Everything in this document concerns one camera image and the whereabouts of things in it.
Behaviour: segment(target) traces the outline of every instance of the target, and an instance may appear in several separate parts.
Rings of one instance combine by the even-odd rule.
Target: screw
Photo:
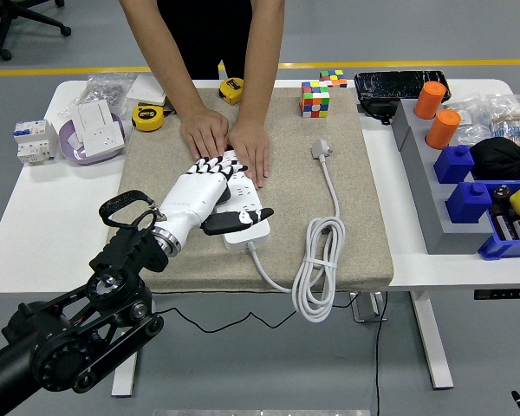
[[[145,305],[144,302],[137,302],[133,305],[131,308],[131,319],[134,319],[135,321],[138,321],[146,316],[148,313],[148,307]]]

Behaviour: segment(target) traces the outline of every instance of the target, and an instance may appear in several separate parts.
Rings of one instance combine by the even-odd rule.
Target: purple bowl
[[[112,121],[117,121],[120,125],[121,134],[123,136],[123,140],[125,140],[125,132],[123,131],[123,125],[121,124],[121,118],[111,113]],[[62,154],[65,156],[67,160],[73,160],[75,163],[79,165],[90,165],[91,163],[102,162],[103,160],[111,159],[113,156],[120,154],[123,148],[115,150],[110,153],[97,154],[96,156],[87,157],[85,154],[85,146],[80,147],[79,150],[75,150],[69,143],[68,139],[72,134],[75,133],[75,126],[73,121],[70,120],[66,124],[62,126],[60,132],[58,133],[58,138],[60,142],[60,150]]]

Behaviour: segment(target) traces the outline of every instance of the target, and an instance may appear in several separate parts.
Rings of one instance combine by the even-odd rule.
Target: electrical plug
[[[312,144],[312,157],[320,159],[320,156],[329,156],[333,151],[326,140],[318,139]]]

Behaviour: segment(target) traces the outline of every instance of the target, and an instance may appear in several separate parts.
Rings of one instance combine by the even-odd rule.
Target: beige mat
[[[220,100],[217,90],[199,92],[205,105],[225,115],[232,126],[238,108]],[[347,227],[337,289],[384,289],[393,277],[393,263],[354,97],[345,88],[332,89],[328,118],[310,120],[300,116],[300,93],[300,88],[276,88],[271,100],[266,122],[271,138],[271,176],[259,197],[275,214],[269,219],[270,241],[257,254],[273,280],[292,286],[304,254],[309,221],[335,214],[320,162],[310,153],[314,140],[325,139],[334,151],[327,159],[328,169]],[[169,116],[156,132],[133,132],[120,193],[139,189],[162,202],[178,176],[193,163],[179,128],[179,118]],[[116,219],[131,222],[143,209],[143,205],[128,207],[116,214]],[[229,252],[221,236],[207,237],[201,230],[191,231],[186,247],[164,272],[143,270],[141,276],[158,292],[271,290],[248,252]]]

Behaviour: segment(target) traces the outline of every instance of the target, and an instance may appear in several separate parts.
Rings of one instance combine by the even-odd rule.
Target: power cord
[[[329,312],[331,312],[333,300],[335,298],[335,282],[337,263],[339,255],[343,249],[346,236],[345,224],[340,220],[339,201],[335,189],[329,177],[328,167],[326,166],[326,156],[332,153],[328,143],[325,140],[316,140],[312,145],[312,156],[319,159],[322,164],[322,170],[326,182],[328,184],[329,193],[335,205],[335,216],[325,218],[314,218],[310,221],[306,235],[306,251],[302,260],[301,268],[296,274],[293,288],[287,289],[275,283],[264,271],[254,243],[248,242],[247,248],[257,266],[258,272],[266,282],[274,289],[283,293],[291,293],[293,306],[296,311],[300,311],[302,315],[310,322],[321,322],[325,320]],[[315,258],[318,252],[318,246],[322,239],[322,235],[327,234],[323,247],[323,259]],[[312,278],[314,269],[318,269],[318,273]],[[312,287],[325,277],[323,282],[323,291],[320,299],[314,297]]]
[[[174,293],[195,293],[195,292],[174,292]],[[226,293],[226,292],[209,292],[209,293]],[[334,308],[340,308],[340,309],[345,309],[345,308],[349,308],[350,305],[354,302],[354,300],[356,299],[358,295],[356,295],[355,297],[353,297],[350,302],[346,305],[332,305]],[[232,327],[234,325],[237,325],[241,322],[244,322],[246,321],[247,319],[249,319],[250,317],[253,317],[253,318],[256,318],[258,319],[261,323],[263,323],[266,327],[270,328],[270,329],[276,329],[276,328],[279,328],[280,326],[282,326],[288,319],[290,319],[294,314],[296,314],[296,310],[294,310],[293,312],[291,312],[289,315],[287,315],[287,317],[285,317],[281,322],[279,322],[277,325],[269,325],[264,319],[262,319],[261,317],[257,316],[254,312],[249,312],[247,314],[247,316],[245,316],[244,318],[241,318],[237,321],[234,321],[232,323],[228,323],[227,325],[224,325],[223,327],[220,327],[220,328],[217,328],[217,329],[204,329],[202,328],[198,323],[196,323],[195,321],[193,321],[192,319],[190,318],[187,318],[179,309],[177,308],[169,308],[169,309],[165,309],[165,310],[161,310],[160,312],[157,312],[158,314],[162,315],[162,314],[167,314],[169,312],[176,312],[179,316],[181,316],[184,320],[186,320],[187,322],[191,323],[192,325],[194,325],[195,327],[197,327],[198,329],[200,329],[202,332],[204,332],[205,334],[214,334],[216,332],[219,332],[219,331],[223,331],[224,329],[227,329],[229,327]]]
[[[381,333],[381,324],[383,323],[383,317],[385,316],[385,311],[387,309],[387,300],[389,299],[389,294],[385,295],[385,304],[383,305],[383,312],[381,313],[380,323],[378,325],[378,333],[375,336],[375,393],[376,393],[376,403],[377,403],[377,413],[376,416],[380,416],[380,333]]]

